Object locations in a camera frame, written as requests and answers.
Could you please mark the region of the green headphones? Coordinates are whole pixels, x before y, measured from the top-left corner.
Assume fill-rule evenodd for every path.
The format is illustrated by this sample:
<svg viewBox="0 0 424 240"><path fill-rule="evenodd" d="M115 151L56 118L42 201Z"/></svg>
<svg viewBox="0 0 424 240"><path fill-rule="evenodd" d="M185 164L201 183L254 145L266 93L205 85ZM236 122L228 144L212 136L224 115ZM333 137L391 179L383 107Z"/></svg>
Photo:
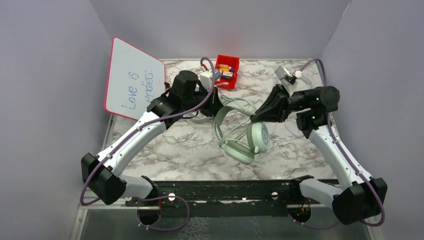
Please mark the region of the green headphones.
<svg viewBox="0 0 424 240"><path fill-rule="evenodd" d="M220 149L230 158L244 165L259 161L270 149L271 138L267 125L263 122L253 122L253 116L258 108L253 102L241 98L223 96L223 107L214 116L211 130ZM230 112L236 111L247 118L224 133L221 125Z"/></svg>

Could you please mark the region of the grey white gaming headset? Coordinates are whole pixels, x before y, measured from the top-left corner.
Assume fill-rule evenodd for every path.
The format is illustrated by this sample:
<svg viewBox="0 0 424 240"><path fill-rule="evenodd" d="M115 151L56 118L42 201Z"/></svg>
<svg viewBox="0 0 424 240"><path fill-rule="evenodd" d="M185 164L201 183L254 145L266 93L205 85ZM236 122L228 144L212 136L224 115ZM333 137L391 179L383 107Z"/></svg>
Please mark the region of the grey white gaming headset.
<svg viewBox="0 0 424 240"><path fill-rule="evenodd" d="M207 117L200 112L197 115L196 112L188 113L187 117L190 121L198 124L208 123L212 120L212 117Z"/></svg>

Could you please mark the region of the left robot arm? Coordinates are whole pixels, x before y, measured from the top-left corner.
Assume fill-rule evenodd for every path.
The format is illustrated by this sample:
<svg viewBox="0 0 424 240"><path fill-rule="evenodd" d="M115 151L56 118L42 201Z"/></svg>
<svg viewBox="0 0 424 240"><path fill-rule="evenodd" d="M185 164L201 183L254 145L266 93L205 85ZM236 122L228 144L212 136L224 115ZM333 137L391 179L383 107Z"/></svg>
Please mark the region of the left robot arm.
<svg viewBox="0 0 424 240"><path fill-rule="evenodd" d="M184 115L192 112L207 117L216 115L223 106L215 86L221 75L215 68L200 75L189 70L180 71L171 87L151 101L130 130L96 155L86 153L81 159L84 186L80 204L89 206L102 201L111 205L122 197L138 198L147 206L155 203L154 183L146 176L124 176L124 169L149 142Z"/></svg>

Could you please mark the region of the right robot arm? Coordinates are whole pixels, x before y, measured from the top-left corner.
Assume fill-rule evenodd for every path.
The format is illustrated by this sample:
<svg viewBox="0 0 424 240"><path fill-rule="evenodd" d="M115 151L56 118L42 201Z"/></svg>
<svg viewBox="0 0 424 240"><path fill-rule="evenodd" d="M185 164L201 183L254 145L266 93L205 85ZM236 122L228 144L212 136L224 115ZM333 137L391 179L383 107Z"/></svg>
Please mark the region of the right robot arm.
<svg viewBox="0 0 424 240"><path fill-rule="evenodd" d="M291 180L289 199L300 204L315 200L332 209L343 225L361 222L379 227L386 220L384 200L388 185L375 178L350 153L329 120L329 113L338 110L340 92L334 86L289 93L280 84L250 117L251 121L283 123L296 113L297 128L321 152L334 172L339 187L306 175Z"/></svg>

